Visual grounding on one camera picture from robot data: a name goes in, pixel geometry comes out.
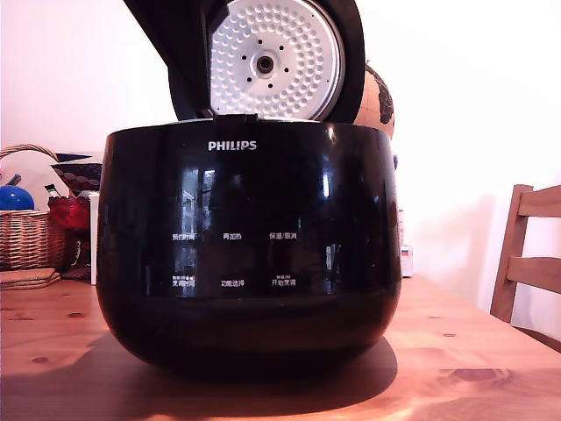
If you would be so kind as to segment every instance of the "chair backrest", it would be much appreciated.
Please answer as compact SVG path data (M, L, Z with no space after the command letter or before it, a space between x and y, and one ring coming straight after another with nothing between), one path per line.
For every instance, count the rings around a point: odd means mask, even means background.
M491 303L491 314L507 323L512 318L517 283L561 294L561 259L522 257L528 217L561 218L561 186L533 190L532 186L515 185L508 212Z

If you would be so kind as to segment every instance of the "white wall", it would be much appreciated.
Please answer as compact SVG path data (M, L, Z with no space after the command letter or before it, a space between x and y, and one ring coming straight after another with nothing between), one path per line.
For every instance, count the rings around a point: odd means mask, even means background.
M358 0L396 109L415 272L488 310L516 183L561 183L561 2ZM561 257L561 221L526 255ZM561 338L561 297L519 287L513 321Z
M175 121L167 69L122 0L2 1L2 146L102 151L115 130ZM50 159L2 160L40 209Z
M394 97L415 271L488 310L513 184L561 183L561 2L358 3ZM174 120L165 66L121 0L2 8L3 146L101 150L110 132ZM56 177L38 160L3 164L25 167L45 206ZM530 221L525 253L561 256L561 224ZM560 315L560 297L520 288L516 323L561 338Z

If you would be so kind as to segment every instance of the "orange patterned object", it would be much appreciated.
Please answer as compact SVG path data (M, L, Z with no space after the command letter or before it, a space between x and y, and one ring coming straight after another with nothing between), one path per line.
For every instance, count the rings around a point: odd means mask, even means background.
M394 136L394 102L386 84L372 68L366 66L365 90L355 125L366 125Z

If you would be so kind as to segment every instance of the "chair slat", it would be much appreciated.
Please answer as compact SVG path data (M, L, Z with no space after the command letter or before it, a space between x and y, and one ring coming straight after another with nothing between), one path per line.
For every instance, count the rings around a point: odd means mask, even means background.
M561 218L561 186L522 193L518 215Z
M561 259L511 257L507 279L561 294Z

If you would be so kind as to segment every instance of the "inner lid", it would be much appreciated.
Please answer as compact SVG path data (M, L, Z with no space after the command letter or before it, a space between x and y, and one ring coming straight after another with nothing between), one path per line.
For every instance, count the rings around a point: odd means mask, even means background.
M336 26L313 0L233 0L214 32L211 106L216 114L326 117L344 81Z

